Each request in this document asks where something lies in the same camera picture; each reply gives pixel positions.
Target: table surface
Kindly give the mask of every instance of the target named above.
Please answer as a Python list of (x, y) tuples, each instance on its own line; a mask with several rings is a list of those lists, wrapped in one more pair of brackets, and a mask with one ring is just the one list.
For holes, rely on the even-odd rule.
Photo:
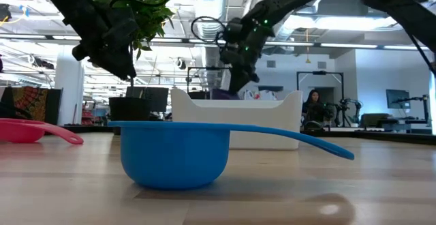
[(436, 224), (436, 148), (351, 138), (328, 140), (343, 160), (298, 151), (230, 152), (226, 170), (199, 190), (162, 192), (124, 173), (119, 138), (82, 134), (0, 143), (0, 224)]

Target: pillar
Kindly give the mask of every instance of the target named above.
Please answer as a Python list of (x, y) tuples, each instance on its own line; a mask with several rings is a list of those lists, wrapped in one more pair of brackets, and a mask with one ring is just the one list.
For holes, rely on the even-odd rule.
[(55, 89), (62, 89), (58, 125), (81, 124), (84, 90), (84, 62), (72, 55), (73, 46), (63, 45), (57, 55)]

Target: pink scoop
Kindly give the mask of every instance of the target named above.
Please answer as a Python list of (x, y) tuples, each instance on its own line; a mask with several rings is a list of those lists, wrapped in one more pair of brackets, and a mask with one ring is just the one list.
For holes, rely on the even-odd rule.
[(81, 137), (56, 125), (23, 119), (0, 119), (0, 141), (34, 143), (41, 139), (45, 132), (60, 136), (71, 144), (83, 144)]

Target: white tray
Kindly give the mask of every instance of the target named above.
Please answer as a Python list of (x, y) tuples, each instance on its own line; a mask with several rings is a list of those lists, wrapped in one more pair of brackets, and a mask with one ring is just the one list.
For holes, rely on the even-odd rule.
[[(171, 104), (172, 120), (177, 122), (239, 123), (300, 131), (301, 91), (290, 93), (283, 101), (191, 100), (184, 91), (173, 89)], [(268, 134), (232, 132), (230, 147), (294, 150), (298, 141)]]

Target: blue bowl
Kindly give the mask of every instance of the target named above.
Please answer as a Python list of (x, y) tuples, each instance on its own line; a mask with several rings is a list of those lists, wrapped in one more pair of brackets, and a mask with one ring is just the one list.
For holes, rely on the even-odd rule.
[(227, 164), (230, 131), (295, 138), (350, 160), (353, 153), (324, 140), (254, 125), (115, 121), (121, 127), (121, 163), (136, 183), (161, 190), (186, 190), (214, 181)]

